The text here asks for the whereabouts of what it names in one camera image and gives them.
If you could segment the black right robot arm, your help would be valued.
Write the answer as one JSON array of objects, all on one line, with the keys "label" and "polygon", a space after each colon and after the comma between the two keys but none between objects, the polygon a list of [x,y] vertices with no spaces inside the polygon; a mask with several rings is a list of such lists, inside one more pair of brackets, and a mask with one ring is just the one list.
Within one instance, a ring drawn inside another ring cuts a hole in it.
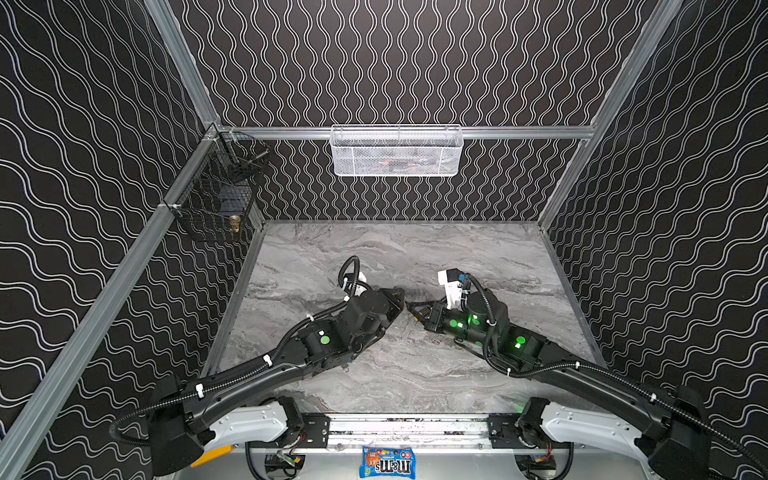
[{"label": "black right robot arm", "polygon": [[629,447],[652,472],[664,479],[718,479],[710,451],[713,440],[719,440],[760,475],[767,474],[766,463],[754,452],[705,420],[695,391],[651,387],[587,361],[512,323],[506,304],[473,275],[451,269],[443,276],[444,298],[406,305],[425,330],[451,336],[508,378],[556,386],[627,422],[638,432]]}]

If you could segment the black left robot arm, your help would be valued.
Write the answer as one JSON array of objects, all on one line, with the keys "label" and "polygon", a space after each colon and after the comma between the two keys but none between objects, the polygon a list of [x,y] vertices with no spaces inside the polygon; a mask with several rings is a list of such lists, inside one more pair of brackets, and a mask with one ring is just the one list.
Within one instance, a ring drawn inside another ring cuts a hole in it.
[{"label": "black left robot arm", "polygon": [[110,437],[149,449],[154,475],[175,473],[213,449],[214,427],[232,411],[356,360],[405,308],[403,289],[372,287],[359,276],[360,260],[351,256],[337,276],[341,302],[302,319],[272,350],[235,367],[189,381],[163,378],[150,404],[110,424]]}]

